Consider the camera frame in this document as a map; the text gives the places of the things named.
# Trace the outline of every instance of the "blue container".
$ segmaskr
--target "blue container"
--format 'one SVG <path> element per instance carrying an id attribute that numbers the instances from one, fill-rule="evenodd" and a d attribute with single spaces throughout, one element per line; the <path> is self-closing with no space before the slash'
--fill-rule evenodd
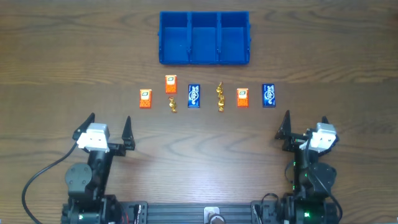
<path id="1" fill-rule="evenodd" d="M 160 12 L 162 64 L 244 65 L 250 41 L 249 12 Z"/>

